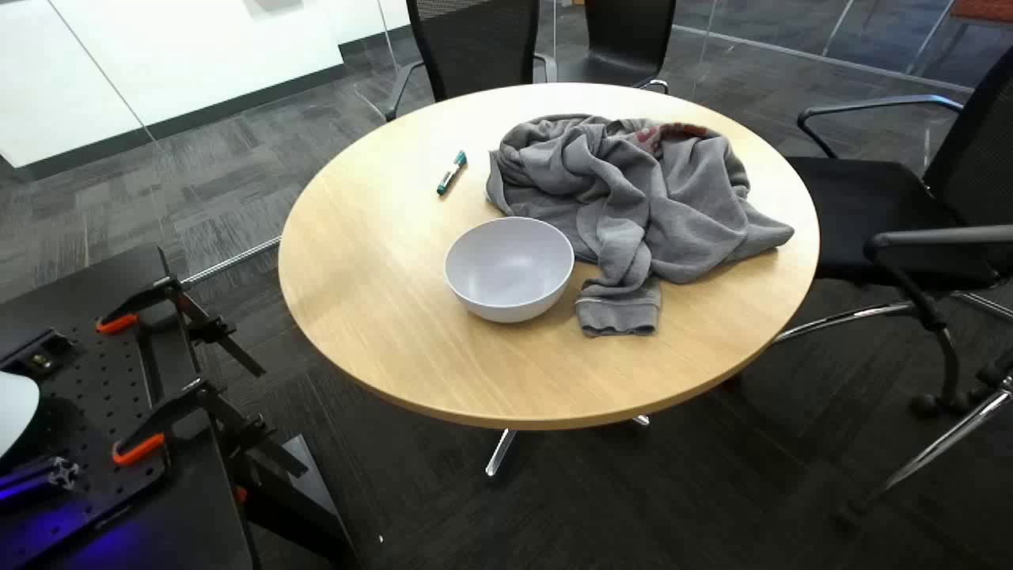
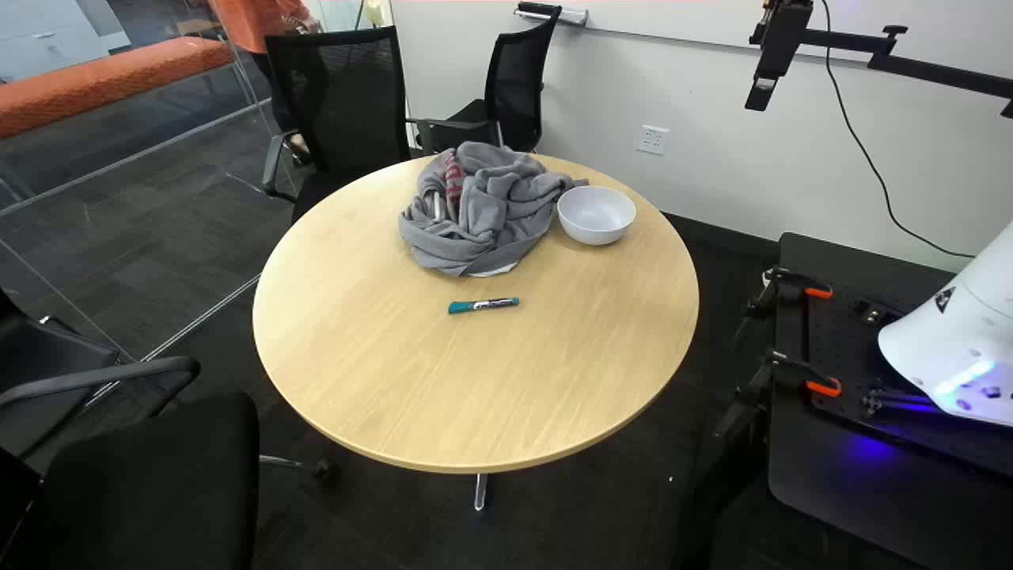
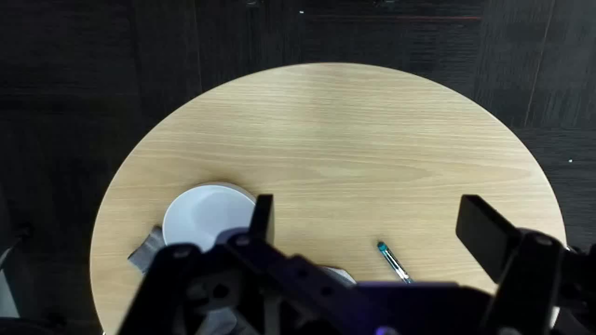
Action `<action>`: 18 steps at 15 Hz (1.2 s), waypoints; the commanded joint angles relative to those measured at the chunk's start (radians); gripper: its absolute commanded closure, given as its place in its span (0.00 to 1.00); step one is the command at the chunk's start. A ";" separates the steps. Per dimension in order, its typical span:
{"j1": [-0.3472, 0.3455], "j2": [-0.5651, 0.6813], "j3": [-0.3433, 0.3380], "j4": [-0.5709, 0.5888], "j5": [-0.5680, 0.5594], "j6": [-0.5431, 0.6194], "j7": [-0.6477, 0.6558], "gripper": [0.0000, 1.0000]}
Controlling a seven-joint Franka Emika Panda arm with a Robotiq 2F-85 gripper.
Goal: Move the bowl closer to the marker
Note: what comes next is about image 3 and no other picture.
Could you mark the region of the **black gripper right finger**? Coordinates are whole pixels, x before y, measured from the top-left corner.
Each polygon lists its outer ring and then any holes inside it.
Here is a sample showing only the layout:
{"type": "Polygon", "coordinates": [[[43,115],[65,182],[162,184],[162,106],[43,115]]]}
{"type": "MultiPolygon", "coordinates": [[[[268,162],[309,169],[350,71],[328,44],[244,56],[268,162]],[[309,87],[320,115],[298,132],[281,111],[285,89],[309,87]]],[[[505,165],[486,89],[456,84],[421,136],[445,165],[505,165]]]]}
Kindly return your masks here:
{"type": "Polygon", "coordinates": [[[494,283],[520,242],[520,231],[481,195],[471,193],[460,197],[456,236],[494,283]]]}

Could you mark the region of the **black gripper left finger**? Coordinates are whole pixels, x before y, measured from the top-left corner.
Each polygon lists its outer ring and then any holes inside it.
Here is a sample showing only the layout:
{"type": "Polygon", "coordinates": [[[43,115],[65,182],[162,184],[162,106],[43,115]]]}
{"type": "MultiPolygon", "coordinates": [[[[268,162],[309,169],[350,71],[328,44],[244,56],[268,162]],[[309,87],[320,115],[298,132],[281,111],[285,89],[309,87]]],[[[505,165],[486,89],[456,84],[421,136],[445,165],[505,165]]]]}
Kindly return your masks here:
{"type": "Polygon", "coordinates": [[[250,234],[259,240],[270,242],[274,238],[274,195],[261,193],[255,201],[250,234]]]}

